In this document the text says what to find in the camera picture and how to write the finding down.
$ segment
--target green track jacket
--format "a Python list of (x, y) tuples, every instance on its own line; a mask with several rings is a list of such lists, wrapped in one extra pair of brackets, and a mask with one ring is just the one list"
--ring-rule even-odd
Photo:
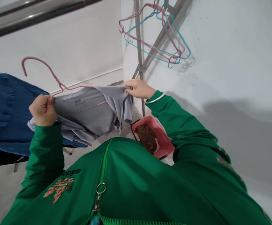
[(147, 106), (172, 138), (173, 166), (116, 137), (64, 171), (61, 125), (36, 127), (23, 188), (1, 224), (87, 224), (94, 214), (105, 225), (272, 224), (194, 116), (166, 95)]

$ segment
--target blue denim garment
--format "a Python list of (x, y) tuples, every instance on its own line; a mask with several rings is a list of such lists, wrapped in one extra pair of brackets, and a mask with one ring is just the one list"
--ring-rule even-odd
[[(27, 122), (32, 115), (28, 110), (34, 99), (46, 91), (13, 77), (0, 73), (0, 150), (29, 156), (29, 146), (34, 132)], [(87, 147), (82, 143), (64, 139), (64, 145)]]

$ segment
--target keyring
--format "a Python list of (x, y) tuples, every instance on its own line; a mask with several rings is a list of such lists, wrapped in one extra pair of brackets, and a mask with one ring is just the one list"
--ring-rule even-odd
[[(104, 186), (105, 186), (104, 190), (101, 191), (101, 192), (98, 191), (100, 185), (104, 185)], [(105, 183), (100, 183), (100, 184), (97, 186), (97, 188), (96, 188), (96, 193), (97, 193), (97, 194), (102, 194), (103, 192), (105, 192), (106, 189), (107, 189), (107, 185), (106, 185)]]

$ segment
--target hand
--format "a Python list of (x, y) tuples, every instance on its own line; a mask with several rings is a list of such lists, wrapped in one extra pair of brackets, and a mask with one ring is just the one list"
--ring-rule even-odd
[(156, 92), (151, 86), (149, 86), (145, 81), (140, 79), (131, 79), (125, 82), (123, 85), (130, 86), (133, 89), (125, 89), (124, 91), (136, 98), (146, 98), (150, 99)]
[(39, 127), (49, 127), (55, 123), (57, 113), (54, 110), (54, 98), (50, 95), (39, 95), (29, 106), (29, 111)]

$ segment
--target gray shirt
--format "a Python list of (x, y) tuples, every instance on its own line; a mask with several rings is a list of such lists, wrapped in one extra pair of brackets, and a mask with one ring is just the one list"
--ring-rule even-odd
[[(56, 96), (54, 108), (62, 124), (62, 135), (71, 141), (90, 145), (98, 137), (122, 129), (123, 121), (133, 120), (133, 97), (128, 86), (85, 87), (73, 94)], [(35, 121), (28, 121), (35, 130)]]

